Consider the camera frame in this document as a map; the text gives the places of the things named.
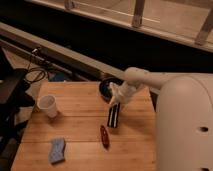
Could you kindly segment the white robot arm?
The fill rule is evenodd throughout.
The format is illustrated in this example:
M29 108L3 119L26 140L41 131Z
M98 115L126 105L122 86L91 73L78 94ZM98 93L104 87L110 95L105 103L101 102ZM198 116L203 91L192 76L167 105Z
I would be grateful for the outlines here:
M213 171L213 74L129 67L112 83L110 103L125 104L144 87L158 94L156 171Z

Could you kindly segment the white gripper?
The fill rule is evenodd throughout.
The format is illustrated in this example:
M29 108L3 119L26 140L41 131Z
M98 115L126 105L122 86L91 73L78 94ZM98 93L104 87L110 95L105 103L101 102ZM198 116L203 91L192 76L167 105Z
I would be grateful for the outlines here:
M110 83L109 88L112 93L112 98L109 102L110 106L117 103L126 104L130 101L131 97L136 93L136 88L123 82L121 85Z

